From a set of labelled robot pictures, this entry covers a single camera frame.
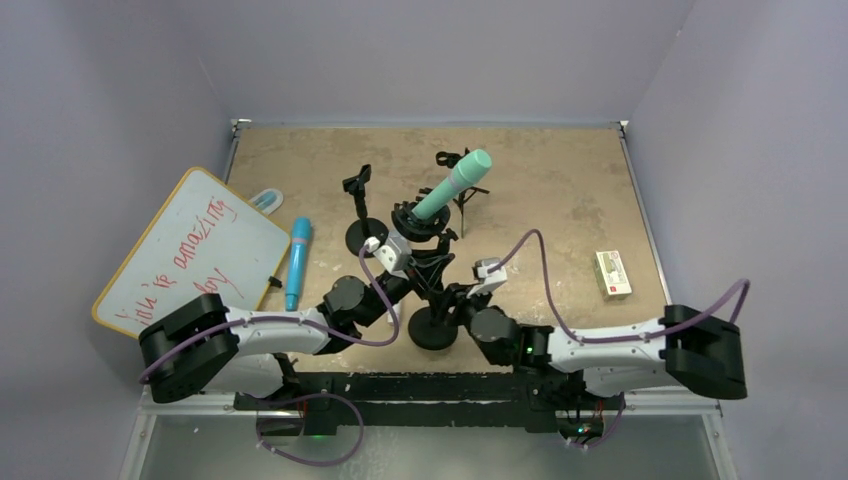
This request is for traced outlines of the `black round-base stand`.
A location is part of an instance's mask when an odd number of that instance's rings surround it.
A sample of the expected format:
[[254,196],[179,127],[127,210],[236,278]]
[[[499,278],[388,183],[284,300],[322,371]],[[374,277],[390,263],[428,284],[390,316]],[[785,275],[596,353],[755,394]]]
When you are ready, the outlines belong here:
[[430,192],[427,187],[421,188],[413,202],[395,204],[391,220],[397,233],[408,243],[438,240],[432,249],[413,249],[402,272],[409,277],[419,298],[428,303],[412,314],[408,323],[409,336],[417,347],[439,351],[450,347],[458,335],[458,327],[448,323],[453,294],[443,284],[443,273],[455,258],[451,243],[459,236],[448,226],[451,212],[447,205],[425,220],[413,215],[413,208]]
[[348,251],[357,256],[366,240],[375,237],[384,242],[388,236],[387,226],[380,220],[368,214],[366,205],[366,183],[371,179],[372,166],[365,164],[359,173],[342,181],[343,190],[354,200],[357,219],[348,227],[345,233],[345,244]]

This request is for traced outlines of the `green microphone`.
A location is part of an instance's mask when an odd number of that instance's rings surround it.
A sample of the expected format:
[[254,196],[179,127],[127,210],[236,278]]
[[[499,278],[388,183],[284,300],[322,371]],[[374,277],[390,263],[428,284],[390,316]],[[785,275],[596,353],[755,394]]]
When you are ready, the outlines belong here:
[[482,149],[464,155],[442,151],[436,154],[436,159],[438,165],[448,166],[450,173],[412,209],[419,220],[430,219],[453,198],[474,187],[492,168],[490,155]]

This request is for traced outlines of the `black tripod mic stand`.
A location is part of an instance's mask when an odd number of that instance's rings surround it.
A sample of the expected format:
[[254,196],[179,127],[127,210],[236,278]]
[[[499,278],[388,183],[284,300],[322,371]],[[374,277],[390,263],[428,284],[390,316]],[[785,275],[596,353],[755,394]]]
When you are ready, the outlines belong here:
[[[435,155],[435,161],[438,166],[447,167],[449,169],[453,169],[459,161],[468,155],[471,150],[466,147],[462,154],[456,152],[447,152],[447,151],[439,151]],[[491,193],[488,189],[483,189],[477,186],[471,186],[463,191],[461,191],[454,199],[454,203],[456,204],[459,214],[460,214],[460,237],[465,237],[466,227],[465,227],[465,207],[466,204],[476,195],[489,195]]]

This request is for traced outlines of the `blue microphone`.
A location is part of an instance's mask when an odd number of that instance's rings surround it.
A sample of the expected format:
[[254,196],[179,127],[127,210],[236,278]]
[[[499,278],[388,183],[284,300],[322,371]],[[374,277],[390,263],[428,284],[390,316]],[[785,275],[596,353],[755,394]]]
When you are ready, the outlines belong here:
[[296,218],[292,228],[291,251],[285,285],[285,309],[287,311],[295,311],[299,305],[311,234],[311,220],[303,216]]

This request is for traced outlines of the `white microphone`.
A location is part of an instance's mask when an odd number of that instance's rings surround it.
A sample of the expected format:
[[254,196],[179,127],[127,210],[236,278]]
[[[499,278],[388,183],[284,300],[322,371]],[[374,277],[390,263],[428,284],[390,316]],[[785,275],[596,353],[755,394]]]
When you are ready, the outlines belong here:
[[389,325],[394,326],[401,318],[402,304],[396,303],[387,311],[386,321]]

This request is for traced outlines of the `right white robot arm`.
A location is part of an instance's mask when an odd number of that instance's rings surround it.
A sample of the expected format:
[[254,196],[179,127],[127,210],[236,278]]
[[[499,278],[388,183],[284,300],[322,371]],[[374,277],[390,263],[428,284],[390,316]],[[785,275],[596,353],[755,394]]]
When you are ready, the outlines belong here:
[[576,407],[664,386],[740,400],[748,392],[736,321],[749,289],[749,280],[741,279],[704,311],[671,304],[658,318],[618,327],[524,325],[496,306],[468,308],[462,324],[492,365],[567,374],[561,392]]

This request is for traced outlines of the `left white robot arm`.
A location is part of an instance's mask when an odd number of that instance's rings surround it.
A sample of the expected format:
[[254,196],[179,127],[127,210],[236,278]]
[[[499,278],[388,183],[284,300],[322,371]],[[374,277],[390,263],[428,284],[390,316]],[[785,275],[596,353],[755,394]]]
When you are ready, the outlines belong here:
[[155,402],[172,403],[205,390],[234,360],[254,355],[329,355],[352,345],[385,347],[400,335],[366,340],[368,327],[406,295],[426,297],[440,284],[452,253],[415,250],[397,272],[335,281],[323,301],[300,311],[250,311],[229,307],[218,293],[201,294],[146,327],[138,337],[145,368],[139,382]]

